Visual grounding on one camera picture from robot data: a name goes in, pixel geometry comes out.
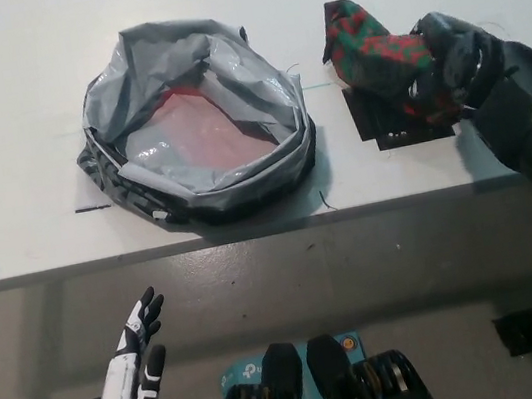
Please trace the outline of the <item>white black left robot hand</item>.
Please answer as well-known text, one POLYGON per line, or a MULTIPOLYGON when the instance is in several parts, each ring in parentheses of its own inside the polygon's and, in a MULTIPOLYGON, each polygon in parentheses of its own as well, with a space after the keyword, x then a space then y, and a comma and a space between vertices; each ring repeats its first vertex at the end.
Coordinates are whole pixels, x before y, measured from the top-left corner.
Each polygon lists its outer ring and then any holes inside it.
POLYGON ((160 330, 164 296, 148 287, 136 301, 109 361, 101 399, 159 399, 166 347, 150 346, 160 330))

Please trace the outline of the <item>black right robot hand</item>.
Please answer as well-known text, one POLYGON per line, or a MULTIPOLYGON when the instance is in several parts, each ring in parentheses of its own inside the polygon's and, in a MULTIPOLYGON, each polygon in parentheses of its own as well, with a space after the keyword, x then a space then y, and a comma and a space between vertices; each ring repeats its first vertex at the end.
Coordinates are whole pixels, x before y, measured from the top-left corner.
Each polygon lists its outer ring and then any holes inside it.
POLYGON ((482 106, 503 74, 502 41, 477 25, 440 12, 426 14, 411 32, 431 56, 409 89, 416 113, 433 124, 482 106))

